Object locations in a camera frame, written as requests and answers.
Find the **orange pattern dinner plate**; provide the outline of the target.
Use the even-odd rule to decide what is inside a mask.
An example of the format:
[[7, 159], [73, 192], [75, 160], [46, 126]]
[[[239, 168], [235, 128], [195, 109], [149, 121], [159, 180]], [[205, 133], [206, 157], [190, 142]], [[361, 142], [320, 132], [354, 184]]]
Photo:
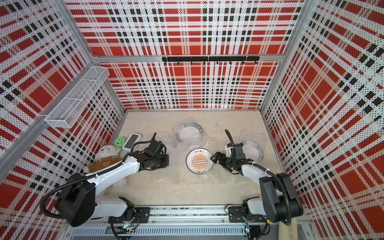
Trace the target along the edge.
[[206, 174], [213, 167], [212, 156], [213, 155], [204, 148], [194, 149], [187, 154], [186, 166], [188, 170], [194, 174]]

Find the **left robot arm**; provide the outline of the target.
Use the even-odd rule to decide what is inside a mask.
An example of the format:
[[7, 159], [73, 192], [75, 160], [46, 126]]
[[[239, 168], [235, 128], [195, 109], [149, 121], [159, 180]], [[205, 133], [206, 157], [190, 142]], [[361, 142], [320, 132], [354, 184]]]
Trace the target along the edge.
[[169, 165], [167, 147], [152, 139], [142, 151], [127, 153], [122, 160], [92, 174], [72, 175], [64, 185], [48, 192], [40, 201], [41, 212], [64, 219], [78, 227], [89, 220], [115, 218], [130, 222], [139, 217], [134, 204], [125, 197], [109, 199], [103, 192], [113, 184], [140, 171], [154, 171]]

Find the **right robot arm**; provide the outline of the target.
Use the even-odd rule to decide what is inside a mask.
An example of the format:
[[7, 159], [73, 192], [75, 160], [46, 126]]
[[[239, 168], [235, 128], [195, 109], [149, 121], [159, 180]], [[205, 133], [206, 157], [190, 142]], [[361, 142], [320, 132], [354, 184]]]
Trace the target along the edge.
[[281, 222], [288, 226], [294, 218], [304, 214], [303, 205], [288, 174], [275, 174], [247, 158], [242, 143], [228, 144], [225, 154], [217, 152], [210, 160], [231, 174], [239, 174], [259, 184], [261, 197], [246, 199], [242, 203], [245, 220], [263, 215], [272, 223]]

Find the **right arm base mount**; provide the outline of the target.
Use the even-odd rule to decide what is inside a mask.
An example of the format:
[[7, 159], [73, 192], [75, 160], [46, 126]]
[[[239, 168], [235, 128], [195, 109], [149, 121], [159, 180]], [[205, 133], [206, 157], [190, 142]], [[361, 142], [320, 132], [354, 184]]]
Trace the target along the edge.
[[242, 207], [229, 206], [226, 208], [230, 223], [266, 223], [263, 215], [246, 215]]

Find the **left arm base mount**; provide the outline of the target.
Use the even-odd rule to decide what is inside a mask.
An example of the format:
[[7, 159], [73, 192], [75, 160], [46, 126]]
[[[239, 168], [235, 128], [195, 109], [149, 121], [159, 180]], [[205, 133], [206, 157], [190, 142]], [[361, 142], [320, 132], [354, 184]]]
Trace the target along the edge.
[[146, 224], [148, 223], [151, 208], [134, 207], [127, 209], [121, 217], [109, 217], [108, 223], [113, 224]]

